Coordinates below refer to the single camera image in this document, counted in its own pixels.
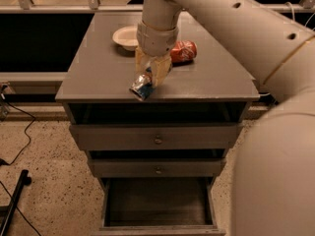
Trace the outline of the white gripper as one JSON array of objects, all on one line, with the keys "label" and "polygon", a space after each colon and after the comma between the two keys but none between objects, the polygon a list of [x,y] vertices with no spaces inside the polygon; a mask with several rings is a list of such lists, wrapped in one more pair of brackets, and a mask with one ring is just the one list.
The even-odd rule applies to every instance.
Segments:
[{"label": "white gripper", "polygon": [[135,75],[137,77],[146,75],[152,78],[154,88],[163,83],[172,67],[171,57],[167,53],[174,47],[178,33],[178,27],[157,30],[148,27],[143,22],[138,23],[139,46],[135,50]]}]

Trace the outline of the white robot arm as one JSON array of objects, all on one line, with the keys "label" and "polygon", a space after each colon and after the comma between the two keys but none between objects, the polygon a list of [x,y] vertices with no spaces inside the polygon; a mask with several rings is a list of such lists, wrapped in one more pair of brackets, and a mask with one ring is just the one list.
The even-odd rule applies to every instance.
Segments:
[{"label": "white robot arm", "polygon": [[145,0],[138,39],[159,57],[186,10],[278,102],[235,159],[231,236],[315,236],[315,39],[254,0]]}]

